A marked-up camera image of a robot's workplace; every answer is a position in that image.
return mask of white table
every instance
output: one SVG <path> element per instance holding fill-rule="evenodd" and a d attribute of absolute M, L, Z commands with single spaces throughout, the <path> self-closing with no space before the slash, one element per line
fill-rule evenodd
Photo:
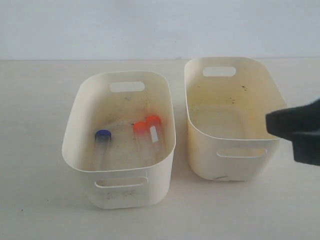
<path fill-rule="evenodd" d="M 290 107 L 320 97 L 320 58 L 260 59 Z M 0 239 L 316 240 L 320 167 L 296 163 L 282 141 L 250 182 L 196 176 L 186 155 L 185 60 L 0 61 Z M 64 162 L 61 145 L 80 84 L 111 71 L 149 70 L 170 84 L 177 145 L 159 204 L 101 210 Z"/>

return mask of plastic storage basket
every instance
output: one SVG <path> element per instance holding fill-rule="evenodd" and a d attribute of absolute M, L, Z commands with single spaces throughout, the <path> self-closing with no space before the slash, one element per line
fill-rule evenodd
<path fill-rule="evenodd" d="M 279 143 L 265 115 L 287 107 L 267 69 L 244 57 L 205 57 L 184 74 L 192 170 L 208 180 L 254 178 Z"/>
<path fill-rule="evenodd" d="M 165 140 L 165 157 L 155 164 L 144 162 L 133 124 L 158 115 Z M 95 133 L 112 132 L 107 170 L 93 167 Z M 173 106 L 168 83 L 147 71 L 94 75 L 79 88 L 66 126 L 62 155 L 84 185 L 90 201 L 99 208 L 142 207 L 161 201 L 167 194 L 176 145 Z"/>

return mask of orange cap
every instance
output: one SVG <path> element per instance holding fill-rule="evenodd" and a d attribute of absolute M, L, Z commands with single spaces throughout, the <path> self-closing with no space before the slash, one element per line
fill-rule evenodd
<path fill-rule="evenodd" d="M 160 117 L 158 117 L 157 115 L 151 115 L 148 116 L 146 119 L 146 124 L 148 126 L 152 126 L 152 125 L 160 125 L 161 124 L 161 120 Z"/>
<path fill-rule="evenodd" d="M 148 131 L 147 124 L 146 124 L 144 121 L 136 122 L 136 123 L 133 125 L 133 131 L 134 131 L 136 134 L 144 134 L 145 132 Z"/>

